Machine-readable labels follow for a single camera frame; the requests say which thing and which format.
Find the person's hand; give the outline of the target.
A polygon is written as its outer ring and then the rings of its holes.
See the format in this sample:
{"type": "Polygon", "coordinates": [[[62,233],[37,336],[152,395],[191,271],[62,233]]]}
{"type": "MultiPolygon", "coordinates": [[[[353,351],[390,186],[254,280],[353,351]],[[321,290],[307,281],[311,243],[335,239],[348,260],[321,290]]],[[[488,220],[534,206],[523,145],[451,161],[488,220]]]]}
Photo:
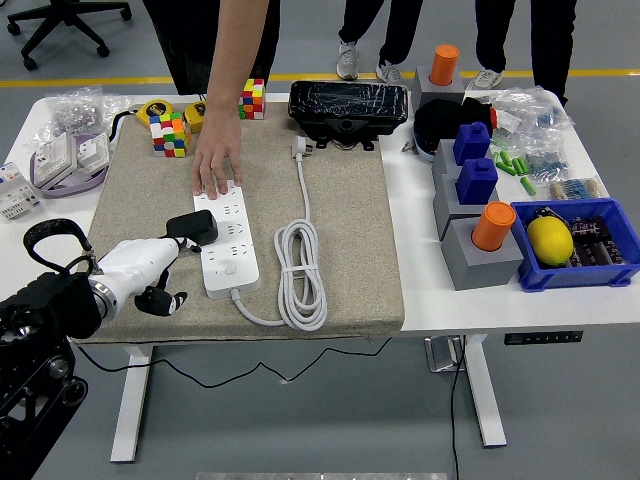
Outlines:
{"type": "Polygon", "coordinates": [[[194,196],[206,194],[216,199],[228,191],[229,165],[235,186],[244,180],[241,151],[241,121],[236,107],[226,109],[206,103],[203,126],[191,165],[191,183],[194,196]]]}

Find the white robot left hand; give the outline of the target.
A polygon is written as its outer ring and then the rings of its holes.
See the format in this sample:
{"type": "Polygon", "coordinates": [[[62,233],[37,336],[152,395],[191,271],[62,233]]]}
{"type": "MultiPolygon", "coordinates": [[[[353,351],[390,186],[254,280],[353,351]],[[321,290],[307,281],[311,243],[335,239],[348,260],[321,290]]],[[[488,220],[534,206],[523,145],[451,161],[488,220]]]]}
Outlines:
{"type": "Polygon", "coordinates": [[[103,320],[114,320],[126,301],[155,286],[177,259],[179,252],[195,247],[185,237],[123,240],[99,261],[89,276],[103,320]]]}

